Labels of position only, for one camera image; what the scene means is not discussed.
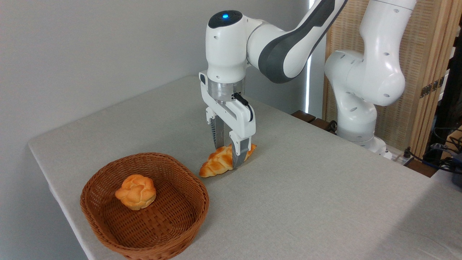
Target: cable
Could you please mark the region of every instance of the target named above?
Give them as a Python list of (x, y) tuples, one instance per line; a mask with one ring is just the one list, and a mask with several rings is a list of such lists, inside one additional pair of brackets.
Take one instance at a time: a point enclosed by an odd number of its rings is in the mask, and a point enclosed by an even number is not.
[(243, 98), (239, 93), (234, 93), (233, 96), (239, 101), (242, 103), (242, 105), (245, 105), (249, 108), (250, 110), (250, 120), (249, 122), (252, 122), (252, 120), (254, 119), (254, 113), (252, 112), (252, 108), (250, 107), (249, 105), (249, 102), (247, 100), (245, 100), (245, 98)]
[(250, 120), (249, 120), (249, 122), (252, 122), (252, 119), (254, 119), (254, 114), (253, 114), (253, 112), (252, 112), (252, 108), (250, 107), (250, 105), (249, 105), (249, 104), (247, 104), (247, 107), (248, 107), (248, 108), (249, 108), (249, 110), (250, 110)]
[(443, 170), (443, 171), (446, 171), (446, 172), (450, 172), (450, 173), (455, 173), (455, 174), (462, 174), (462, 172), (456, 172), (455, 170), (451, 170), (451, 169), (447, 169), (447, 168), (443, 168), (443, 167), (440, 167), (440, 166), (437, 166), (437, 165), (434, 165), (432, 163), (429, 163), (429, 162), (426, 162), (424, 161), (423, 159), (419, 158), (418, 156), (416, 156), (415, 154), (413, 154), (411, 151), (410, 151), (410, 147), (408, 147), (407, 149), (405, 149), (405, 151), (407, 151), (413, 158), (415, 158), (416, 160), (420, 161), (421, 163), (425, 164), (425, 165), (428, 165), (432, 168), (435, 168), (435, 169), (438, 169), (438, 170)]
[(462, 137), (459, 138), (459, 139), (456, 139), (452, 136), (449, 137), (449, 140), (447, 139), (443, 139), (442, 137), (440, 137), (437, 133), (436, 133), (436, 130), (451, 130), (451, 131), (459, 131), (459, 132), (462, 132), (462, 130), (458, 129), (458, 128), (451, 128), (451, 127), (435, 127), (433, 129), (433, 134), (436, 138), (440, 139), (441, 141), (443, 142), (447, 142), (447, 143), (451, 143), (455, 146), (455, 148), (457, 149), (457, 151), (454, 150), (454, 152), (456, 153), (461, 153), (462, 152)]

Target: table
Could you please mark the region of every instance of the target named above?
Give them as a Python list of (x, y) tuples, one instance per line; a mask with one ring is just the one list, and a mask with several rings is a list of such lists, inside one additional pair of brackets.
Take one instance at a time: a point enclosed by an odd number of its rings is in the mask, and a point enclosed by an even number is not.
[[(175, 260), (462, 258), (462, 193), (248, 100), (257, 148), (239, 169), (203, 179), (207, 218)], [(205, 108), (188, 76), (29, 142), (89, 259), (124, 258), (80, 210), (88, 179), (140, 152), (169, 154), (197, 174), (214, 151)]]

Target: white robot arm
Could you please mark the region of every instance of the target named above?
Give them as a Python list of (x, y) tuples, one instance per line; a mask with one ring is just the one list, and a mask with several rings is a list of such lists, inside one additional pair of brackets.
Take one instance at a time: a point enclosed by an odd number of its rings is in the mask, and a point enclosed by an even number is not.
[(360, 26), (364, 54), (338, 50), (325, 65), (337, 103), (337, 135), (389, 159), (385, 142), (374, 136), (374, 105), (390, 105), (404, 91), (399, 47), (415, 3), (371, 0)]
[(224, 145), (223, 128), (232, 131), (233, 167), (239, 167), (255, 134), (255, 113), (242, 98), (246, 68), (254, 66), (275, 83), (295, 78), (347, 0), (318, 0), (298, 26), (283, 31), (238, 11), (213, 15), (206, 30), (208, 70), (199, 73), (207, 123), (215, 148)]

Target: brown woven basket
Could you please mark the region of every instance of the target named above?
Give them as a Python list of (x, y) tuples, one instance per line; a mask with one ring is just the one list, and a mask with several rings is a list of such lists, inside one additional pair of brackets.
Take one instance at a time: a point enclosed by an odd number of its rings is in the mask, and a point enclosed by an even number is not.
[[(154, 181), (156, 199), (131, 210), (114, 195), (132, 174)], [(204, 184), (169, 155), (130, 155), (101, 168), (85, 185), (80, 206), (98, 239), (133, 260), (170, 259), (185, 250), (205, 220)]]

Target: braided bread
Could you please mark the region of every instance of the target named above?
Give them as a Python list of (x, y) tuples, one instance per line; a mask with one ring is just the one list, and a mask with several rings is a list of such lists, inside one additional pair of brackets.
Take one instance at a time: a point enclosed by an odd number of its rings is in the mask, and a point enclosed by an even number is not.
[[(245, 156), (245, 161), (254, 152), (257, 146), (251, 144), (250, 151)], [(207, 161), (202, 165), (199, 176), (203, 178), (212, 177), (217, 174), (223, 174), (228, 170), (232, 170), (232, 146), (222, 146), (214, 153), (210, 154)]]

